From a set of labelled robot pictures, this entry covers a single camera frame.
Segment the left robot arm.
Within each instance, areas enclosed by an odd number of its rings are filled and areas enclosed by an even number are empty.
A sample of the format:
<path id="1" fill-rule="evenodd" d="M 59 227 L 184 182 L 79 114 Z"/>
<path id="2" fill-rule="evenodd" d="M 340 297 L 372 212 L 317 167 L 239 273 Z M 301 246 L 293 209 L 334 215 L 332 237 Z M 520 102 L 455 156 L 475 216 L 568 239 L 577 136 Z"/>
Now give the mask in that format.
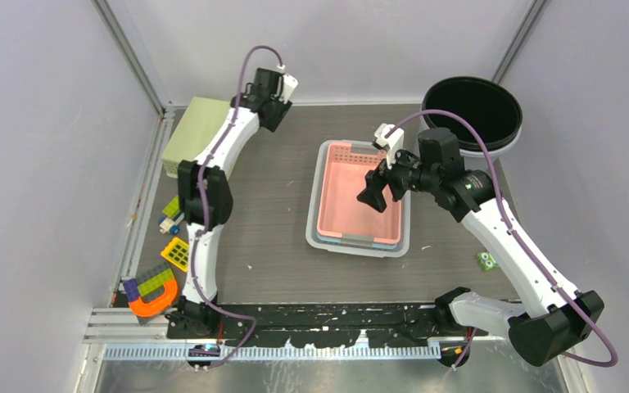
<path id="1" fill-rule="evenodd" d="M 273 132 L 292 106 L 298 81 L 280 65 L 259 68 L 229 103 L 224 122 L 206 148 L 178 166 L 179 207 L 188 229 L 188 272 L 177 309 L 166 315 L 170 339 L 207 339 L 219 330 L 216 265 L 219 239 L 233 211 L 229 175 L 246 143 L 260 129 Z"/>

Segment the pink perforated basket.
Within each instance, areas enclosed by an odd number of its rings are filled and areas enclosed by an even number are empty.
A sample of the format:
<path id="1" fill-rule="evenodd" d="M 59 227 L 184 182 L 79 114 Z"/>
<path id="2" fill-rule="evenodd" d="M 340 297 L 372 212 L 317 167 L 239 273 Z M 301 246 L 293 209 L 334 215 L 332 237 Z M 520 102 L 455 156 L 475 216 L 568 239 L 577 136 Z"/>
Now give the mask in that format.
<path id="1" fill-rule="evenodd" d="M 357 200 L 365 188 L 364 176 L 385 157 L 365 142 L 328 144 L 316 222 L 318 234 L 340 239 L 345 235 L 370 238 L 384 246 L 401 240 L 403 202 L 393 201 L 387 187 L 382 192 L 387 204 L 382 213 Z"/>

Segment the pale green perforated basket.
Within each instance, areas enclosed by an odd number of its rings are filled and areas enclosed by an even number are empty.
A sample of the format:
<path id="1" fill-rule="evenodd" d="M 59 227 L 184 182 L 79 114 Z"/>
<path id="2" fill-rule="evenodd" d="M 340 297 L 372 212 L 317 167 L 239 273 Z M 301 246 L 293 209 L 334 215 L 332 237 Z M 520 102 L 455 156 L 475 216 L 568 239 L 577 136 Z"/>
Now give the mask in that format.
<path id="1" fill-rule="evenodd" d="M 206 149 L 228 117 L 229 109 L 228 101 L 206 97 L 190 101 L 161 154 L 168 177 L 177 178 L 179 163 L 193 160 Z"/>

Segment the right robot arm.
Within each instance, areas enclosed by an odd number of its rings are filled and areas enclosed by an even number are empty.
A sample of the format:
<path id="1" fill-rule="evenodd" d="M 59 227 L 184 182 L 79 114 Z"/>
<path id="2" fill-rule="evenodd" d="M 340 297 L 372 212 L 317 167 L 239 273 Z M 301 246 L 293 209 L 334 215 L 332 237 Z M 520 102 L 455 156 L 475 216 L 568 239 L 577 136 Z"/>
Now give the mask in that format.
<path id="1" fill-rule="evenodd" d="M 518 304 L 457 287 L 435 301 L 435 325 L 446 336 L 465 327 L 506 338 L 529 364 L 541 366 L 571 349 L 591 333 L 604 302 L 596 291 L 581 291 L 547 260 L 514 217 L 493 179 L 494 168 L 469 170 L 457 137 L 448 129 L 418 135 L 419 152 L 403 148 L 404 132 L 382 124 L 373 145 L 382 161 L 364 178 L 358 200 L 377 212 L 408 192 L 425 192 L 449 212 L 496 258 L 520 299 Z"/>

